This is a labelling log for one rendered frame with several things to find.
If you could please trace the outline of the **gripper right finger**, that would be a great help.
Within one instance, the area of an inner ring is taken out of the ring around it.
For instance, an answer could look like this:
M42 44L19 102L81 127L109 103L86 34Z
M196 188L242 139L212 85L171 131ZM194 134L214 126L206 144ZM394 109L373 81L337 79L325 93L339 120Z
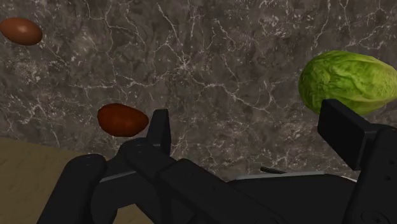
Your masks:
M397 128L370 123L340 101L326 99L317 132L360 172L342 224L397 224Z

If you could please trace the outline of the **brown egg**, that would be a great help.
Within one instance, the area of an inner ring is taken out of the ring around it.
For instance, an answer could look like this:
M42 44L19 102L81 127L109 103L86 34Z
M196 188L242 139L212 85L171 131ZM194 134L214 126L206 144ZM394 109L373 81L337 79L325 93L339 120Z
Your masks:
M10 41L24 46L38 44L43 32L34 22L26 18L7 18L0 22L0 32Z
M119 103L99 109L97 120L104 132L115 137L134 137L149 124L149 118L142 111Z

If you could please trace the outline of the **green lettuce head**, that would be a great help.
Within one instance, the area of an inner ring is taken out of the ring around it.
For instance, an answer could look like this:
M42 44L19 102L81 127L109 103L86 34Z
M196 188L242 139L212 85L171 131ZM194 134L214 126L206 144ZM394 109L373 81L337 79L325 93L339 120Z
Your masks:
M329 51L310 60L298 82L307 108L319 114L325 99L337 99L359 115L397 100L397 70L375 57Z

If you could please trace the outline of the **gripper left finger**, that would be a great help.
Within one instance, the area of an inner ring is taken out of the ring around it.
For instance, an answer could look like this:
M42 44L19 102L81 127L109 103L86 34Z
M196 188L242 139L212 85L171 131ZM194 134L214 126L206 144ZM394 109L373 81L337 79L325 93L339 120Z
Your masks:
M118 153L81 155L64 167L37 224L113 224L135 204L154 224L279 224L279 216L187 159L170 156L165 109L145 137Z

